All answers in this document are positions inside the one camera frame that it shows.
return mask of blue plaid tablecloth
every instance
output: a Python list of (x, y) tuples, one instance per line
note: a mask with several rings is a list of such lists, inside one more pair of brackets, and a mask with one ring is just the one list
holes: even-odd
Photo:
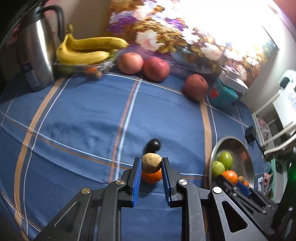
[[(152, 138), (174, 169), (204, 187), (216, 142), (232, 135), (245, 143), (253, 120), (239, 101), (226, 110), (207, 97), (194, 103), (183, 85), (174, 76), (155, 84), (109, 73), (98, 82), (59, 79), (32, 93), (15, 76), (0, 96), (0, 212), (33, 239), (82, 188), (121, 177)], [(262, 156), (256, 145), (247, 148), (256, 187)], [(181, 210), (167, 206), (162, 182), (141, 182), (136, 206), (122, 210), (122, 240), (180, 239)]]

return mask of label sticker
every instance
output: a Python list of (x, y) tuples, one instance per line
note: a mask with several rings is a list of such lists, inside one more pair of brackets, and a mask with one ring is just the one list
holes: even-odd
[(22, 70), (25, 73), (25, 76), (31, 88), (40, 85), (37, 76), (35, 75), (35, 72), (29, 62), (22, 64)]
[(219, 96), (219, 92), (217, 91), (216, 87), (213, 87), (212, 90), (210, 91), (210, 97), (211, 99), (215, 99)]

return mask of metal bowl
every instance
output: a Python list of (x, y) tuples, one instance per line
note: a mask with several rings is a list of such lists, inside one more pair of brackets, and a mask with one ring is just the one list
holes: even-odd
[(243, 176), (246, 181), (249, 182), (249, 187), (254, 188), (254, 168), (252, 164), (251, 156), (246, 149), (245, 145), (236, 137), (226, 136), (221, 138), (214, 146), (209, 169), (209, 186), (212, 189), (215, 186), (215, 182), (212, 178), (212, 165), (217, 157), (224, 151), (228, 151), (233, 158), (232, 171), (235, 171), (238, 176)]

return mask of banana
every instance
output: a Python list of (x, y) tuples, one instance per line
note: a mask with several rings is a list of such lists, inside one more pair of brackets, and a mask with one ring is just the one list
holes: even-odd
[(80, 53), (67, 48), (69, 35), (58, 46), (56, 55), (61, 64), (97, 64), (110, 56), (106, 51), (95, 51), (90, 53)]
[(70, 44), (67, 43), (67, 49), (72, 51), (72, 52), (76, 52), (76, 53), (91, 53), (91, 52), (94, 52), (94, 51), (105, 51), (105, 52), (108, 52), (110, 54), (114, 54), (117, 49), (95, 49), (95, 50), (77, 50), (77, 49), (73, 49), (71, 48)]
[(73, 26), (68, 26), (70, 31), (68, 42), (71, 48), (76, 50), (93, 50), (93, 49), (123, 49), (129, 44), (121, 38), (116, 37), (94, 37), (88, 39), (75, 39), (72, 35)]

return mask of orange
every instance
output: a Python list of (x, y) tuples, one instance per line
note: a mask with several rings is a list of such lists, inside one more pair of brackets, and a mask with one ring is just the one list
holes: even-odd
[(235, 171), (227, 170), (223, 172), (221, 175), (234, 185), (236, 185), (238, 182), (238, 176)]
[(98, 71), (97, 67), (85, 67), (83, 68), (86, 75), (95, 74)]
[(146, 183), (149, 183), (149, 184), (155, 184), (163, 178), (161, 174), (161, 169), (159, 169), (159, 171), (155, 173), (142, 172), (141, 177)]

